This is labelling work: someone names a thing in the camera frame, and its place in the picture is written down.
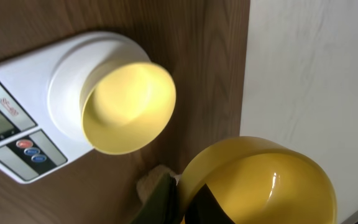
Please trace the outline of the yellow measuring scoop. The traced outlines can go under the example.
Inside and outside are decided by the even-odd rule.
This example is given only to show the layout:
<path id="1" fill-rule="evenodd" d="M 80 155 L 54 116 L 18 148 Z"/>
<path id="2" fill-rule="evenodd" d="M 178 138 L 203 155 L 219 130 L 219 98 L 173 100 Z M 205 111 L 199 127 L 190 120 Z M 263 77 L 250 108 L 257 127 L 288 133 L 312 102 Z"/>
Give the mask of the yellow measuring scoop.
<path id="1" fill-rule="evenodd" d="M 325 171 L 267 139 L 225 139 L 195 156 L 178 182 L 184 221 L 205 184 L 234 223 L 337 223 L 336 195 Z"/>

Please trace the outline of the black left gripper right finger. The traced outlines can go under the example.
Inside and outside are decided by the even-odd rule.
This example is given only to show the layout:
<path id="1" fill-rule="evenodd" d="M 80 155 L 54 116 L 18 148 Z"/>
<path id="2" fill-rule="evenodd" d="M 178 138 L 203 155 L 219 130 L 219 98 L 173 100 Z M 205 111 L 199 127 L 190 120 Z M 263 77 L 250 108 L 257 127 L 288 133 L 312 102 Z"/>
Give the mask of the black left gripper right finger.
<path id="1" fill-rule="evenodd" d="M 186 213 L 186 224 L 234 224 L 224 212 L 212 191 L 205 184 L 191 201 Z"/>

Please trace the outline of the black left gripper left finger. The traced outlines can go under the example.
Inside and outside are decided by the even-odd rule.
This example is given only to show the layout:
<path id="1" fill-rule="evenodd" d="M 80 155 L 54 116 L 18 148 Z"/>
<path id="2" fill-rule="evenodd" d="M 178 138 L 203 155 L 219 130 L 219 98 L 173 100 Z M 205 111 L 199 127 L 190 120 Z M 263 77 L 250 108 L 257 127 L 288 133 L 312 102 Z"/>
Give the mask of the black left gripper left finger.
<path id="1" fill-rule="evenodd" d="M 176 180 L 164 174 L 130 224 L 179 224 Z"/>

